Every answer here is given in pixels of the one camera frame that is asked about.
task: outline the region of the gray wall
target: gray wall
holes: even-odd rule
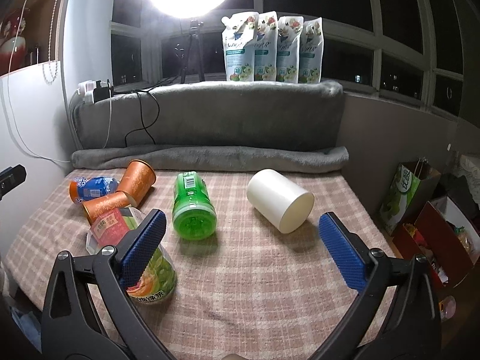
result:
[[[427,157],[443,171],[457,123],[369,97],[347,95],[337,146],[350,154],[342,174],[369,214],[381,204],[400,162]]]
[[[453,149],[462,154],[480,155],[480,128],[459,118]]]

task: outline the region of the power strip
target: power strip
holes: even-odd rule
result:
[[[83,97],[85,104],[95,104],[101,100],[113,96],[113,87],[110,80],[105,81],[83,81],[78,84],[77,93]]]

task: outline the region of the bottle barcode label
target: bottle barcode label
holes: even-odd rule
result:
[[[195,188],[195,177],[194,176],[187,176],[183,178],[183,183],[185,185],[185,189],[187,188]]]
[[[90,190],[90,197],[99,198],[100,197],[100,190]]]

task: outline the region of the orange paper cup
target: orange paper cup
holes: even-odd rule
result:
[[[90,225],[92,225],[92,223],[105,212],[113,210],[114,208],[131,206],[127,195],[119,191],[111,193],[110,195],[102,196],[101,198],[89,200],[88,202],[83,202],[82,205],[83,210],[85,211],[85,216]]]
[[[149,164],[133,160],[129,163],[117,191],[124,192],[132,207],[137,207],[155,181],[157,175]]]

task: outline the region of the black cable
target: black cable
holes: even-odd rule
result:
[[[155,97],[154,97],[151,93],[149,93],[149,92],[146,91],[146,93],[148,93],[149,95],[151,95],[151,96],[154,98],[155,102],[157,103],[158,112],[157,112],[157,117],[155,118],[155,120],[154,120],[151,124],[149,124],[148,126],[145,126],[145,122],[143,121],[142,98],[140,97],[140,93],[139,93],[139,92],[140,92],[140,91],[137,91],[137,92],[135,92],[135,94],[137,95],[137,97],[138,97],[138,102],[139,102],[139,104],[140,104],[140,120],[141,120],[141,122],[142,122],[142,128],[136,128],[136,129],[131,130],[131,131],[129,131],[129,132],[126,133],[125,138],[124,138],[124,140],[125,140],[125,147],[128,147],[128,145],[127,145],[127,137],[128,137],[131,133],[133,133],[133,132],[142,131],[142,130],[145,130],[145,132],[148,134],[148,136],[150,137],[150,139],[152,140],[152,142],[153,142],[154,145],[157,144],[157,143],[155,142],[155,139],[154,139],[154,138],[152,137],[152,135],[148,132],[147,128],[152,127],[152,126],[155,124],[155,122],[158,120],[158,117],[160,116],[160,105],[158,104],[157,99],[155,99]]]
[[[150,87],[146,87],[146,88],[143,88],[143,89],[137,89],[137,90],[131,90],[131,91],[123,91],[123,92],[113,92],[114,95],[132,95],[132,94],[136,94],[138,96],[138,101],[139,101],[139,104],[140,104],[140,120],[142,122],[142,128],[135,128],[129,132],[126,133],[125,135],[125,138],[124,138],[124,141],[125,141],[125,147],[128,147],[128,144],[127,144],[127,137],[133,133],[133,132],[136,132],[136,131],[145,131],[148,136],[151,138],[152,142],[154,145],[156,145],[157,143],[155,142],[155,139],[152,137],[152,135],[148,132],[147,128],[150,128],[152,127],[158,120],[158,118],[160,117],[160,104],[158,103],[158,100],[155,98],[155,96],[152,95],[152,93],[150,93],[150,91],[152,91],[153,89],[155,88],[158,88],[159,86],[168,86],[168,85],[171,85],[174,83],[174,81],[180,76],[180,73],[182,72],[182,60],[183,60],[183,57],[184,57],[184,54],[182,54],[182,56],[179,55],[179,52],[184,52],[183,49],[180,49],[179,45],[177,44],[177,48],[175,48],[175,54],[177,56],[177,58],[180,60],[180,69],[177,73],[177,75],[175,77],[165,77],[163,79],[161,79],[160,81],[158,81],[156,84],[154,84],[153,86],[150,86]],[[147,95],[149,95],[154,101],[155,103],[157,104],[157,116],[155,117],[154,121],[152,123],[150,123],[148,126],[145,126],[145,122],[143,121],[143,110],[142,110],[142,100],[141,100],[141,97],[140,97],[140,93],[146,93]]]

